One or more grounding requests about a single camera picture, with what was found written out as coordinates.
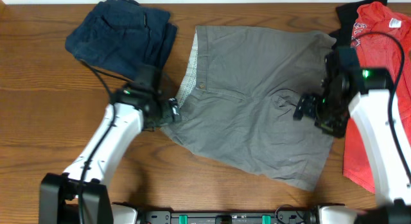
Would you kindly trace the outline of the grey shorts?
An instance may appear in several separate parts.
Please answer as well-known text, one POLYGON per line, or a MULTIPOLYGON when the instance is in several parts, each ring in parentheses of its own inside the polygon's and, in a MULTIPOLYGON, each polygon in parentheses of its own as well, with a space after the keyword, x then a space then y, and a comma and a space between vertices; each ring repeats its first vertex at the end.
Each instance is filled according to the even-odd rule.
POLYGON ((334 44, 321 31, 197 26, 177 93, 182 119, 163 132, 195 155, 314 190, 333 139, 293 113, 303 93, 321 93, 334 44))

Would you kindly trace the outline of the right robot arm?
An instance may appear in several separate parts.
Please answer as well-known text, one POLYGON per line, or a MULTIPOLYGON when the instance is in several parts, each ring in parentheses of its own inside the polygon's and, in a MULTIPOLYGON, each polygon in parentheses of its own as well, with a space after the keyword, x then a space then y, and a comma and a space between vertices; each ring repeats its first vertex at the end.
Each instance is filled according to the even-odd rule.
POLYGON ((313 119, 317 128, 343 137, 349 120, 360 133, 374 180, 377 207, 318 205, 306 223, 410 223, 410 144, 398 109, 396 89, 386 68, 360 67, 352 47, 325 56, 322 94, 303 94, 293 118, 313 119))

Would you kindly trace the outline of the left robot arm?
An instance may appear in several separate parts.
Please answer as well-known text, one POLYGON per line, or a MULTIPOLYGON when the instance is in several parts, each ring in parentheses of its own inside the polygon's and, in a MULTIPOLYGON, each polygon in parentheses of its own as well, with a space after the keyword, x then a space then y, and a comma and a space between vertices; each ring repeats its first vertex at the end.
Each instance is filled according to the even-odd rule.
POLYGON ((131 142, 143 131, 180 121, 175 98, 161 92, 164 74, 146 65, 115 92, 91 140, 60 175, 40 185, 39 223, 139 223, 131 205, 111 203, 108 187, 131 142))

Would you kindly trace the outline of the folded navy blue jeans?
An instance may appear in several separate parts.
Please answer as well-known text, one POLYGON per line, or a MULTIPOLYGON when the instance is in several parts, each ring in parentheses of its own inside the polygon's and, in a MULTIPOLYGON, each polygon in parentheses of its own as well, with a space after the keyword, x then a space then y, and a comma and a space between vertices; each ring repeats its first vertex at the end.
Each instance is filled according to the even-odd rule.
POLYGON ((170 12, 134 0, 106 0, 90 11, 67 38, 76 59, 135 79, 143 67, 162 69, 171 53, 177 27, 170 12))

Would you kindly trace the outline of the red t-shirt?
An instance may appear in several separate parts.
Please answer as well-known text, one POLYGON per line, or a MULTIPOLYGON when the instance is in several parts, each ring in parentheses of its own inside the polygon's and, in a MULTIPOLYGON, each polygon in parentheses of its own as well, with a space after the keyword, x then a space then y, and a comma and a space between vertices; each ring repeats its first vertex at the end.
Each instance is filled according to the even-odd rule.
MULTIPOLYGON (((389 90, 399 73, 401 44, 405 62, 396 89, 398 111, 407 138, 410 138, 410 17, 393 12, 380 2, 373 2, 357 9, 358 18, 352 30, 351 46, 355 48, 361 67, 360 79, 368 94, 384 90, 385 95, 375 99, 374 106, 387 106, 389 90)), ((345 133, 343 175, 362 188, 375 193, 374 179, 368 161, 362 135, 350 119, 345 133)))

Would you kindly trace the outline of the black garment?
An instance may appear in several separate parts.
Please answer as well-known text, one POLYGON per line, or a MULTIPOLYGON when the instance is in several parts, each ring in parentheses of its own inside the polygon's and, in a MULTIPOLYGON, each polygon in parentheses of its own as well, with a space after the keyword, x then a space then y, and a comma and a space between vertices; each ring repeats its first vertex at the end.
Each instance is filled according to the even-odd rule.
POLYGON ((348 46, 350 44, 353 26, 358 18, 357 9, 362 5, 371 4, 375 1, 386 6, 388 0, 363 0, 336 7, 336 13, 341 27, 329 34, 330 37, 336 38, 337 40, 332 46, 332 49, 336 49, 339 46, 348 46))

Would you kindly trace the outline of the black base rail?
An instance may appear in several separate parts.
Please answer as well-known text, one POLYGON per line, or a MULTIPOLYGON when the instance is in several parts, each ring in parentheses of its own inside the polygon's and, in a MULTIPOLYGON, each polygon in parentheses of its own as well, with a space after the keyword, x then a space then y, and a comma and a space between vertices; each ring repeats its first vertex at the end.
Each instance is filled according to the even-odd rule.
POLYGON ((146 211, 140 224, 317 224, 315 211, 279 209, 274 212, 146 211))

